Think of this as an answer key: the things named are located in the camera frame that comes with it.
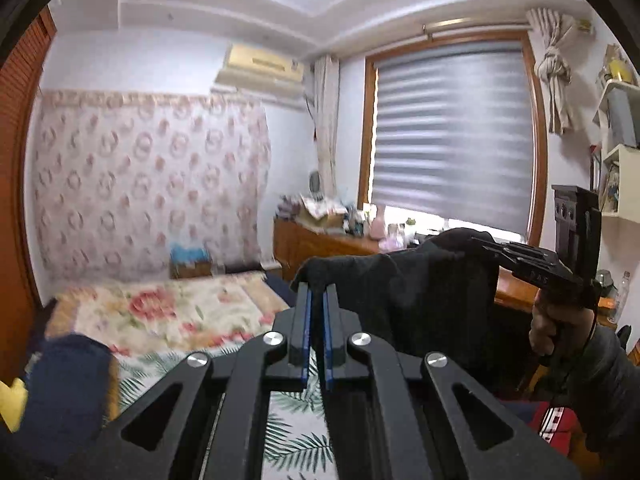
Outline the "person's right forearm grey sleeve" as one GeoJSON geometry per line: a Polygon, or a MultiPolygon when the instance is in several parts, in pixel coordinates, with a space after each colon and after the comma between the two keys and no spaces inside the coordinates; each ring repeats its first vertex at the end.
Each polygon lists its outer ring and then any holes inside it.
{"type": "Polygon", "coordinates": [[[616,333],[599,326],[570,380],[570,407],[611,474],[639,459],[639,367],[631,363],[616,333]]]}

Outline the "person's right hand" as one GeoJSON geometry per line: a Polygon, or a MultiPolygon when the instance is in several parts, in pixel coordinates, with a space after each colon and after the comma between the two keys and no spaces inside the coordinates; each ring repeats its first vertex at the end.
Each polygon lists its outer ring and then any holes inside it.
{"type": "Polygon", "coordinates": [[[532,310],[528,334],[538,356],[571,356],[590,341],[597,320],[593,310],[562,304],[540,290],[532,310]]]}

